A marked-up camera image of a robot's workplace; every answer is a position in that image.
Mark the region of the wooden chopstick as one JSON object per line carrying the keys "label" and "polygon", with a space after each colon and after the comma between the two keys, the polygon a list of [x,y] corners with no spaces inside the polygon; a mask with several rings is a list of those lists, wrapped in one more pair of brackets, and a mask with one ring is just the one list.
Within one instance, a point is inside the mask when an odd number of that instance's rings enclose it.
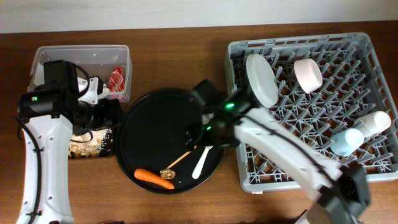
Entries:
{"label": "wooden chopstick", "polygon": [[196,149],[198,146],[194,145],[193,149],[191,151],[187,151],[185,152],[183,155],[181,155],[177,160],[173,161],[168,167],[167,169],[171,169],[174,165],[176,165],[178,162],[180,162],[183,158],[185,158],[186,156],[188,156],[194,149]]}

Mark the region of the pistachio shells and rice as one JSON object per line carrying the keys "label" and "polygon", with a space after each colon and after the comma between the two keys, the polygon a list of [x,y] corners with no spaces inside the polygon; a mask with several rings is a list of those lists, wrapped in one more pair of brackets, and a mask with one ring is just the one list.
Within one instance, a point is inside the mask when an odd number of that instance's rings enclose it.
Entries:
{"label": "pistachio shells and rice", "polygon": [[110,157],[113,155],[113,130],[88,131],[80,136],[72,135],[68,147],[69,159]]}

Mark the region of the red snack wrapper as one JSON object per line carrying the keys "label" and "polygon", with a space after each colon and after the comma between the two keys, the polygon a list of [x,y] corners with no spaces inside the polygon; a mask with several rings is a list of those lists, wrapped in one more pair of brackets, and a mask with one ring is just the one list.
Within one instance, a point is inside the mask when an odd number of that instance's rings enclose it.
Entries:
{"label": "red snack wrapper", "polygon": [[111,72],[109,77],[108,88],[110,92],[123,91],[125,87],[123,68],[117,67]]}

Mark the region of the white plastic fork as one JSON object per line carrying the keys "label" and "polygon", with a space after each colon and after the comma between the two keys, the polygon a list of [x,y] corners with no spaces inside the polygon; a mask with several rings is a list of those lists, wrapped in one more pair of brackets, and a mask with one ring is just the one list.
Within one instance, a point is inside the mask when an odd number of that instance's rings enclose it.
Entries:
{"label": "white plastic fork", "polygon": [[201,157],[199,158],[193,172],[192,172],[192,178],[197,179],[201,175],[201,171],[203,169],[204,163],[206,161],[206,157],[209,153],[209,151],[213,148],[213,146],[206,146]]}

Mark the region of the brown food lump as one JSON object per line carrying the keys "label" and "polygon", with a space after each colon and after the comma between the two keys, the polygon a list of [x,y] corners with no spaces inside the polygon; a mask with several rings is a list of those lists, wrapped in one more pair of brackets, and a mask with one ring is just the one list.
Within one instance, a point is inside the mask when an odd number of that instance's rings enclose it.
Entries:
{"label": "brown food lump", "polygon": [[164,169],[160,171],[160,177],[165,180],[171,180],[175,177],[176,173],[171,169]]}

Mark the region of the orange carrot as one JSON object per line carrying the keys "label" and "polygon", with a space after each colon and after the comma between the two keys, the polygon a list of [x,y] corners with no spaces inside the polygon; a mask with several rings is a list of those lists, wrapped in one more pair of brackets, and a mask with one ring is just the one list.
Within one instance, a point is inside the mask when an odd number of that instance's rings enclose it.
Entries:
{"label": "orange carrot", "polygon": [[162,179],[158,175],[155,175],[145,169],[136,169],[134,171],[134,177],[138,180],[142,180],[145,182],[150,182],[155,185],[159,185],[168,190],[173,190],[175,188],[174,185],[171,182],[169,182],[168,180]]}

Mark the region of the grey plate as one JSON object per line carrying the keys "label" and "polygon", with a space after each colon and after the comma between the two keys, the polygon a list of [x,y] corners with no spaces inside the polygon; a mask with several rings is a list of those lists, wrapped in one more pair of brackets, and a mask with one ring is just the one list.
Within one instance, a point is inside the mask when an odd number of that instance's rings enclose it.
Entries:
{"label": "grey plate", "polygon": [[260,104],[273,107],[278,100],[275,75],[267,60],[259,54],[250,54],[246,59],[246,73],[250,87]]}

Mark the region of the small pink saucer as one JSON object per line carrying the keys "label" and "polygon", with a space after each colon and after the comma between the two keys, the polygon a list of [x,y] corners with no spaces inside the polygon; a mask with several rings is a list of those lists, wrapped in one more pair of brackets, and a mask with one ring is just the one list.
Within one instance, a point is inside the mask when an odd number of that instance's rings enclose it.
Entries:
{"label": "small pink saucer", "polygon": [[317,90],[323,84],[321,71],[313,59],[307,58],[296,61],[294,72],[299,85],[307,94]]}

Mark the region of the blue plastic cup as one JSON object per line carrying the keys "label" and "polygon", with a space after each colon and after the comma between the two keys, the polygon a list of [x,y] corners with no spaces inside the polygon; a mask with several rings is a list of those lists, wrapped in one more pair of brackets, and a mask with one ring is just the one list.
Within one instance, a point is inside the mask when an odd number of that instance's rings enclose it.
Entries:
{"label": "blue plastic cup", "polygon": [[338,156],[346,157],[363,144],[364,136],[361,131],[349,128],[332,135],[331,140],[334,142],[330,146],[332,152]]}

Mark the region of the white paper cup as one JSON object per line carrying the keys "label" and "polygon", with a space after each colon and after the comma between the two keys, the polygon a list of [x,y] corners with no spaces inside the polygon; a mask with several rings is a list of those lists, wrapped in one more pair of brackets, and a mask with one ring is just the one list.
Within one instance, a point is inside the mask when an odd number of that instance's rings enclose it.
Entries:
{"label": "white paper cup", "polygon": [[388,129],[392,121],[384,111],[376,111],[354,121],[355,128],[360,131],[364,138],[373,138]]}

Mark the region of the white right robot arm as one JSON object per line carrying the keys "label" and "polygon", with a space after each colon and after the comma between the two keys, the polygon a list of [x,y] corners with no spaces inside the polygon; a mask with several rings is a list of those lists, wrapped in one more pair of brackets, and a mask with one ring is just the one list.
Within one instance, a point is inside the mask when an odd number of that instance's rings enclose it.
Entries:
{"label": "white right robot arm", "polygon": [[206,118],[189,145],[247,144],[288,173],[313,201],[296,223],[358,223],[371,203],[366,173],[357,162],[344,166],[312,149],[258,107],[245,92],[226,96],[209,80],[190,92]]}

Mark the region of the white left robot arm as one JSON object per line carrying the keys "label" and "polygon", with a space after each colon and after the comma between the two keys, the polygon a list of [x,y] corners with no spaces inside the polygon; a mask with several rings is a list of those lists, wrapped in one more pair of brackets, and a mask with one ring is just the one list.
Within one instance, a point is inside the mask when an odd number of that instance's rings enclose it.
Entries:
{"label": "white left robot arm", "polygon": [[24,134],[24,194],[18,223],[73,223],[68,147],[73,135],[113,128],[117,99],[98,99],[102,84],[72,62],[44,63],[44,83],[21,96],[16,121]]}

